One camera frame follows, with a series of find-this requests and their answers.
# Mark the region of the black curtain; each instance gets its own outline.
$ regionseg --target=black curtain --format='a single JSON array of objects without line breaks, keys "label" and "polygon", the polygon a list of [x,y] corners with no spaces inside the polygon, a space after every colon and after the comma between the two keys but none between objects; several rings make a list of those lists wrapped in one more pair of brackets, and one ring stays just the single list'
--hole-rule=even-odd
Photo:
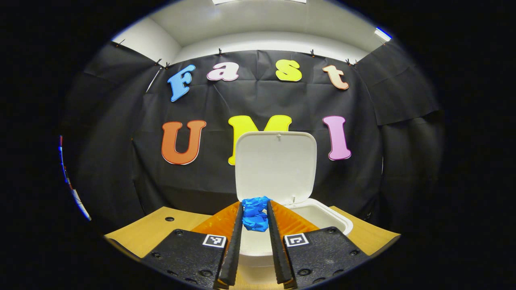
[{"label": "black curtain", "polygon": [[405,234],[428,232],[444,150],[439,90],[395,39],[356,68],[369,90],[383,143],[378,214],[372,223]]},{"label": "black curtain", "polygon": [[64,164],[104,233],[144,216],[133,184],[131,135],[158,70],[146,56],[111,42],[76,76],[66,98]]},{"label": "black curtain", "polygon": [[[279,80],[279,59],[297,61],[302,79]],[[227,61],[239,64],[237,80],[206,78],[213,65]],[[190,91],[172,103],[167,80],[189,64],[196,66]],[[344,72],[349,89],[331,83],[322,70],[329,65]],[[251,117],[259,130],[271,116],[288,115],[290,131],[315,137],[311,198],[392,231],[421,228],[439,172],[443,114],[431,81],[394,41],[355,65],[304,53],[244,51],[158,71],[152,60],[109,43],[77,76],[69,94],[62,123],[65,165],[101,231],[116,230],[162,206],[214,214],[235,202],[228,119],[238,115]],[[346,119],[349,159],[328,158],[330,135],[322,119],[332,115]],[[198,157],[185,166],[166,162],[162,125],[183,124],[176,150],[184,152],[191,120],[207,122]]]}]

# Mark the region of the blue letter f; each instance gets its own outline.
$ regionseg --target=blue letter f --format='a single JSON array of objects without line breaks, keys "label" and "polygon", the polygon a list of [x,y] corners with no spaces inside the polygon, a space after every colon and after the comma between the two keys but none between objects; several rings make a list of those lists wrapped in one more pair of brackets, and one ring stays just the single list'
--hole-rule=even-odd
[{"label": "blue letter f", "polygon": [[171,101],[176,101],[188,92],[190,88],[183,86],[183,84],[189,84],[192,81],[192,75],[189,72],[194,69],[194,65],[189,65],[168,79],[167,82],[170,83],[170,86],[172,87]]}]

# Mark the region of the plastic box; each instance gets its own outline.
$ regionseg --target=plastic box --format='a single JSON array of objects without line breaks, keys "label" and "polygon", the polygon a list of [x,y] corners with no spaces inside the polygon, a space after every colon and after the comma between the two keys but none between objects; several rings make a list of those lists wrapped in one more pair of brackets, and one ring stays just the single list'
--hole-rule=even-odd
[{"label": "plastic box", "polygon": [[[319,228],[337,227],[345,235],[353,223],[312,194],[317,143],[304,132],[248,132],[237,140],[235,181],[239,200],[267,196]],[[242,229],[238,272],[251,284],[276,283],[269,230]]]}]

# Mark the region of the table surface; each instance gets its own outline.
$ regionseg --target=table surface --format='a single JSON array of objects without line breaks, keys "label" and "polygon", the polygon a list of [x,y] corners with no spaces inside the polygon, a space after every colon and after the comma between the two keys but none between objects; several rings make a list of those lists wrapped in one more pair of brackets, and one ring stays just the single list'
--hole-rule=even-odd
[{"label": "table surface", "polygon": [[[353,229],[347,237],[369,256],[378,255],[400,237],[400,234],[376,227],[335,206],[330,208],[353,222]],[[166,221],[165,218],[167,217],[173,217],[174,220]],[[183,229],[190,231],[209,217],[210,215],[162,207],[121,229],[105,235],[105,237],[117,241],[136,256],[143,258],[173,230]],[[283,284],[249,284],[245,282],[237,271],[235,286],[230,286],[230,289],[283,289]]]}]

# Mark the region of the open lid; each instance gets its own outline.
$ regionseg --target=open lid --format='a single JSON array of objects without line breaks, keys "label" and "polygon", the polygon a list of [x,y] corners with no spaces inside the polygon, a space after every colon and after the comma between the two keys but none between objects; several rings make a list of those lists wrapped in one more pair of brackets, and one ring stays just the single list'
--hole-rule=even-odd
[{"label": "open lid", "polygon": [[266,196],[280,204],[303,202],[314,187],[317,143],[304,132],[258,131],[235,148],[238,200]]}]

